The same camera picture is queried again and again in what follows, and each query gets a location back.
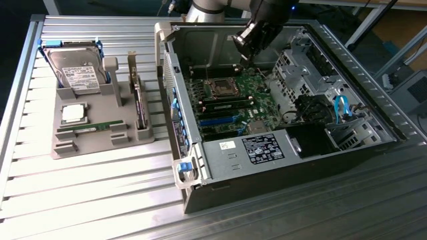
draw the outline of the slotted aluminum surface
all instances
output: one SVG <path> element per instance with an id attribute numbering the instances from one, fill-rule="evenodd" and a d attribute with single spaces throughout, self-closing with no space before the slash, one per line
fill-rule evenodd
<path id="1" fill-rule="evenodd" d="M 14 103 L 8 144 L 2 146 L 0 239 L 425 236 L 425 142 L 415 130 L 404 145 L 340 175 L 191 215 L 183 214 L 155 72 L 153 24 L 164 20 L 168 19 L 48 16 L 38 22 L 42 40 L 98 37 L 105 55 L 117 57 L 119 80 L 128 77 L 127 53 L 136 51 L 137 70 L 149 92 L 156 141 L 52 160 L 56 79 L 41 56 L 33 54 L 36 58 L 29 59 L 22 80 L 22 95 Z"/>

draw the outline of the hard drive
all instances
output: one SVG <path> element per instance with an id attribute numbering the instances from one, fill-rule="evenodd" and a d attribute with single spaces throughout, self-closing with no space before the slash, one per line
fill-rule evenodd
<path id="1" fill-rule="evenodd" d="M 49 63 L 60 88 L 72 88 L 76 95 L 100 92 L 100 84 L 109 83 L 103 69 L 103 45 L 100 42 L 46 41 L 38 46 Z"/>

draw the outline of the cable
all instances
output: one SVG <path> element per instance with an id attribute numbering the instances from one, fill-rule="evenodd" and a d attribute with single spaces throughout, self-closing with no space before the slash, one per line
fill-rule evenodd
<path id="1" fill-rule="evenodd" d="M 256 11 L 255 11 L 255 14 L 253 14 L 253 19 L 256 19 L 256 15 L 259 14 L 259 10 L 260 10 L 261 4 L 263 4 L 263 0 L 259 1 L 259 5 L 257 5 L 257 8 L 256 8 Z"/>
<path id="2" fill-rule="evenodd" d="M 409 59 L 415 58 L 415 56 L 416 56 L 416 54 L 419 53 L 419 50 L 420 50 L 420 48 L 421 48 L 421 46 L 423 46 L 423 44 L 424 44 L 424 40 L 425 40 L 425 37 L 421 39 L 421 42 L 420 42 L 420 44 L 419 44 L 419 46 L 417 46 L 417 49 L 416 49 L 415 54 L 412 55 L 412 57 L 409 57 L 407 60 L 403 61 L 403 63 L 401 63 L 400 66 L 395 69 L 395 71 L 393 71 L 392 73 L 389 73 L 391 76 L 395 75 L 396 72 L 399 72 L 400 68 L 405 65 L 405 61 L 408 61 Z"/>
<path id="3" fill-rule="evenodd" d="M 360 15 L 360 13 L 363 12 L 363 10 L 367 8 L 369 2 L 371 2 L 371 0 L 367 0 L 364 6 L 363 6 L 361 9 L 359 10 L 359 13 L 356 14 L 357 17 L 359 17 L 359 15 Z"/>
<path id="4" fill-rule="evenodd" d="M 328 114 L 331 115 L 331 119 L 332 119 L 332 123 L 333 123 L 333 113 L 331 111 L 331 109 L 328 108 L 328 106 L 323 103 L 323 102 L 317 102 L 324 108 L 325 110 L 328 111 Z"/>
<path id="5" fill-rule="evenodd" d="M 420 44 L 419 44 L 419 46 L 417 46 L 417 49 L 416 49 L 412 57 L 409 57 L 405 61 L 408 61 L 409 59 L 415 58 L 416 54 L 417 54 L 419 51 L 420 51 L 421 46 L 424 45 L 424 40 L 425 40 L 425 37 L 421 39 Z"/>
<path id="6" fill-rule="evenodd" d="M 156 15 L 157 17 L 159 17 L 160 11 L 163 9 L 163 6 L 167 4 L 167 2 L 168 2 L 168 0 L 161 0 L 161 5 L 159 7 L 159 11 L 157 11 L 157 15 Z"/>
<path id="7" fill-rule="evenodd" d="M 427 135 L 427 132 L 420 124 L 420 114 L 416 114 L 416 122 L 417 122 L 419 129 L 421 130 L 421 133 Z"/>
<path id="8" fill-rule="evenodd" d="M 256 68 L 256 70 L 259 71 L 260 75 L 264 77 L 264 79 L 267 79 L 264 73 L 261 72 L 261 70 L 259 68 Z"/>

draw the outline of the blue pcie slot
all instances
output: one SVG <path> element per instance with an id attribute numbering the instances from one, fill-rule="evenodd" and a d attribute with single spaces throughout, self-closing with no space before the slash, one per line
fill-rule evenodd
<path id="1" fill-rule="evenodd" d="M 212 125 L 219 125 L 219 124 L 231 124 L 235 123 L 237 120 L 237 116 L 228 116 L 228 117 L 221 117 L 216 119 L 209 119 L 209 120 L 200 120 L 200 126 L 212 126 Z"/>
<path id="2" fill-rule="evenodd" d="M 172 109 L 172 113 L 176 113 L 176 116 L 172 114 L 172 118 L 175 117 L 176 121 L 179 121 L 180 133 L 181 133 L 181 137 L 184 140 L 185 149 L 187 149 L 187 151 L 189 151 L 191 144 L 189 144 L 189 140 L 188 140 L 188 136 L 187 136 L 183 113 L 181 113 L 181 108 L 180 108 L 180 103 L 179 103 L 177 93 L 176 93 L 175 87 L 172 88 L 172 93 L 173 93 L 173 100 L 171 103 L 171 109 Z"/>

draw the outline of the metal frame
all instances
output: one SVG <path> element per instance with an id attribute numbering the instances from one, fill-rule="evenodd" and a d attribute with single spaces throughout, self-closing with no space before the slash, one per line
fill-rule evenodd
<path id="1" fill-rule="evenodd" d="M 345 42 L 345 48 L 348 48 L 349 44 L 352 44 L 357 41 L 357 39 L 361 36 L 361 34 L 364 33 L 365 29 L 368 28 L 368 26 L 371 25 L 373 20 L 379 17 L 383 10 L 385 9 L 385 6 L 387 5 L 380 5 L 377 8 L 373 8 L 372 11 L 368 13 L 365 19 L 360 23 L 357 29 L 353 31 L 353 34 L 351 35 L 348 41 Z"/>
<path id="2" fill-rule="evenodd" d="M 332 31 L 324 25 L 320 28 L 324 29 L 324 33 L 332 38 L 333 43 L 336 44 L 336 48 L 333 49 L 335 54 L 340 56 L 340 60 L 343 62 L 348 63 L 347 65 L 348 67 L 353 65 L 352 71 L 359 76 L 357 80 L 360 84 L 368 90 L 368 94 L 371 96 L 375 96 L 375 100 L 377 101 L 384 112 L 388 114 L 388 116 L 391 116 L 391 120 L 393 121 L 396 126 L 400 126 L 401 128 L 404 128 L 403 133 L 405 135 L 411 136 L 413 134 L 419 134 L 423 141 L 427 141 L 427 135 L 424 135 L 424 133 L 420 131 L 420 129 L 412 122 L 411 118 L 405 115 L 405 113 L 403 112 L 397 104 L 393 102 L 392 98 L 389 97 L 387 92 L 383 90 L 379 83 L 375 81 L 375 78 L 369 75 L 367 70 L 363 67 L 360 67 L 363 65 L 357 61 L 356 57 L 351 54 L 344 53 L 343 51 L 344 45 L 333 35 Z"/>
<path id="3" fill-rule="evenodd" d="M 243 11 L 243 13 L 241 13 L 241 18 L 243 18 L 243 19 L 249 19 L 251 16 L 252 16 L 252 14 L 251 14 L 249 11 Z"/>
<path id="4" fill-rule="evenodd" d="M 49 15 L 61 15 L 58 2 L 56 0 L 42 0 Z"/>
<path id="5" fill-rule="evenodd" d="M 355 6 L 355 7 L 352 8 L 351 14 L 352 14 L 352 15 L 357 15 L 360 9 L 361 9 L 360 6 Z"/>
<path id="6" fill-rule="evenodd" d="M 427 26 L 419 31 L 419 33 L 415 35 L 415 37 L 408 41 L 408 43 L 404 45 L 404 47 L 400 49 L 400 51 L 393 55 L 393 57 L 389 59 L 389 61 L 384 64 L 384 66 L 377 70 L 377 72 L 373 75 L 373 79 L 379 79 L 384 74 L 388 74 L 392 72 L 399 66 L 399 61 L 405 56 L 407 52 L 423 41 L 423 39 L 427 38 Z M 425 50 L 425 47 L 421 46 L 417 53 L 415 53 L 415 56 L 408 58 L 409 63 L 416 59 L 416 57 L 421 54 L 421 52 Z"/>
<path id="7" fill-rule="evenodd" d="M 10 93 L 8 95 L 2 114 L 2 121 L 0 125 L 0 196 L 4 195 L 5 191 L 14 148 L 14 144 L 8 143 L 13 143 L 16 141 L 18 134 L 21 121 L 16 121 L 16 119 L 21 119 L 22 117 L 25 96 L 28 93 L 37 54 L 37 39 L 41 36 L 42 25 L 42 21 L 32 21 L 29 23 Z"/>
<path id="8" fill-rule="evenodd" d="M 423 44 L 423 46 L 420 46 L 420 48 L 417 49 L 417 51 L 407 58 L 407 60 L 403 62 L 404 65 L 409 65 L 416 58 L 424 53 L 424 51 L 427 50 L 427 43 Z"/>
<path id="9" fill-rule="evenodd" d="M 299 0 L 301 4 L 320 4 L 320 5 L 336 5 L 336 6 L 348 6 L 348 7 L 363 7 L 365 5 L 365 2 L 356 2 L 356 1 L 340 1 L 340 0 Z M 385 3 L 369 3 L 365 7 L 367 8 L 379 8 L 380 6 L 387 5 L 388 1 Z M 409 5 L 401 5 L 396 4 L 392 6 L 393 9 L 401 9 L 401 10 L 412 10 L 412 11 L 427 11 L 427 5 L 425 6 L 409 6 Z"/>

